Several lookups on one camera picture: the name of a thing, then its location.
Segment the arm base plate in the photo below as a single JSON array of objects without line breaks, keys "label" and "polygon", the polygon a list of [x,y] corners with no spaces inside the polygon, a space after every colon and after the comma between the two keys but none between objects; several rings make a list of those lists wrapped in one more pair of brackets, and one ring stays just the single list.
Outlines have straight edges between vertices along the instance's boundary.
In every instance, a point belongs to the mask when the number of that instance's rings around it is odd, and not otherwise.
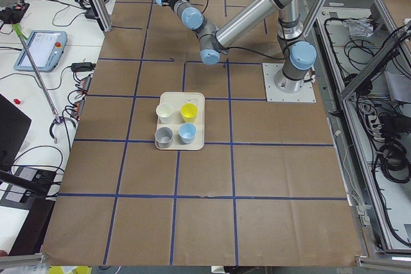
[{"label": "arm base plate", "polygon": [[265,92],[268,102],[315,103],[312,82],[289,81],[283,74],[284,64],[262,63]]}]

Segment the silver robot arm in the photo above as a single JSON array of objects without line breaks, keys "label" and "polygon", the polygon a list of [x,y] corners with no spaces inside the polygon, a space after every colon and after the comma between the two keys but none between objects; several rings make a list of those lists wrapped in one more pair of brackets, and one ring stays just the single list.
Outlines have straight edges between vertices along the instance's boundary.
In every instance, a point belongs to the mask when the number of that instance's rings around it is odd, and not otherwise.
[{"label": "silver robot arm", "polygon": [[170,7],[186,28],[193,31],[199,41],[203,63],[214,65],[222,54],[234,48],[234,43],[273,14],[278,16],[277,38],[283,50],[284,65],[275,74],[276,87],[293,94],[306,83],[307,72],[317,57],[316,49],[301,39],[303,25],[300,21],[297,0],[253,0],[224,26],[219,28],[190,0],[156,0],[160,6]]}]

